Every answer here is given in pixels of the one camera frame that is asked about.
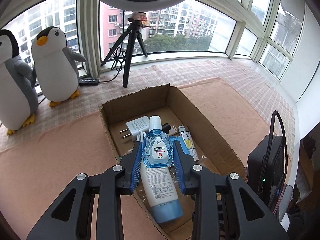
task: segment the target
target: eye drop bottle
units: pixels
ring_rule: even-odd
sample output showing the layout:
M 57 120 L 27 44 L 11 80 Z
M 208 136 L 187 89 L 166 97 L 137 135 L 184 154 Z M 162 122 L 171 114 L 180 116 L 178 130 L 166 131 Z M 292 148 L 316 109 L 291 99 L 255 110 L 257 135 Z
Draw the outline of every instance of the eye drop bottle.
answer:
M 169 167 L 173 162 L 173 147 L 162 131 L 159 116 L 150 117 L 149 130 L 142 143 L 142 158 L 147 168 Z

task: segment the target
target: tripod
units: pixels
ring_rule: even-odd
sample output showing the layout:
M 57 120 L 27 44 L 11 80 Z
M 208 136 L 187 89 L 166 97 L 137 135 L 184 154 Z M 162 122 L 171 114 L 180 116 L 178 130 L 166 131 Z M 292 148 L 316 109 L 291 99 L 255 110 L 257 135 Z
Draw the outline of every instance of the tripod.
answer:
M 113 45 L 113 47 L 110 49 L 109 53 L 101 63 L 101 66 L 104 65 L 108 61 L 108 59 L 111 57 L 113 52 L 116 51 L 116 49 L 121 44 L 121 42 L 126 38 L 127 35 L 129 35 L 127 51 L 125 54 L 123 80 L 122 80 L 122 85 L 124 88 L 128 87 L 130 65 L 131 65 L 132 54 L 133 54 L 133 49 L 134 49 L 134 44 L 136 42 L 136 39 L 138 39 L 143 55 L 148 57 L 146 47 L 144 46 L 142 35 L 140 33 L 141 21 L 134 20 L 132 18 L 128 18 L 128 21 L 131 22 L 129 24 L 129 27 L 124 33 L 121 34 L 121 36 L 118 38 L 116 43 Z

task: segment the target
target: tree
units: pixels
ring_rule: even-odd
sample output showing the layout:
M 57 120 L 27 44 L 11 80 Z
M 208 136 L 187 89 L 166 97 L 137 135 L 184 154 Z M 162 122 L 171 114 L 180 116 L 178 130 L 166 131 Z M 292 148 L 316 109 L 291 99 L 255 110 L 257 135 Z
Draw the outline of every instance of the tree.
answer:
M 179 50 L 200 50 L 208 51 L 212 37 L 202 38 L 177 35 L 175 37 L 167 34 L 156 34 L 145 42 L 147 52 L 179 51 Z

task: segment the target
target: penguin toy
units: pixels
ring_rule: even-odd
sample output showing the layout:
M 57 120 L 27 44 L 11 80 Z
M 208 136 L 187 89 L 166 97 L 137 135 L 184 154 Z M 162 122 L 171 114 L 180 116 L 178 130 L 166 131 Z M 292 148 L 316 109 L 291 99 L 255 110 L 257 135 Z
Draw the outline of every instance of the penguin toy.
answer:
M 32 43 L 31 54 L 35 61 L 34 76 L 50 100 L 50 107 L 80 95 L 75 60 L 85 62 L 86 59 L 67 47 L 66 35 L 60 28 L 51 26 L 42 30 Z
M 32 68 L 19 56 L 14 35 L 0 30 L 0 120 L 7 135 L 34 123 L 39 106 L 34 84 Z

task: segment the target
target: cardboard box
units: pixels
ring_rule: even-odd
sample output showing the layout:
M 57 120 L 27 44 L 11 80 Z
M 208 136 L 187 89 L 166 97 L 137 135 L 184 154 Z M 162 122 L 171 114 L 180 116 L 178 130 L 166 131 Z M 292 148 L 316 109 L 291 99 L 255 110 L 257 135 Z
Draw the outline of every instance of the cardboard box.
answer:
M 227 175 L 230 172 L 236 172 L 246 179 L 244 166 L 229 144 L 199 109 L 176 87 L 163 85 L 146 88 L 113 99 L 100 107 L 100 114 L 118 163 L 120 162 L 119 156 L 127 154 L 133 147 L 130 137 L 123 139 L 123 134 L 119 133 L 126 129 L 125 123 L 144 115 L 148 117 L 158 115 L 161 117 L 162 124 L 167 122 L 176 127 L 180 125 L 189 127 L 200 164 L 218 174 Z M 192 235 L 191 218 L 194 212 L 194 201 L 191 196 L 182 195 L 178 187 L 176 189 L 184 215 L 161 225 L 158 225 L 149 213 L 148 201 L 141 199 L 144 193 L 142 183 L 138 183 L 134 197 L 164 236 L 172 240 L 185 240 Z

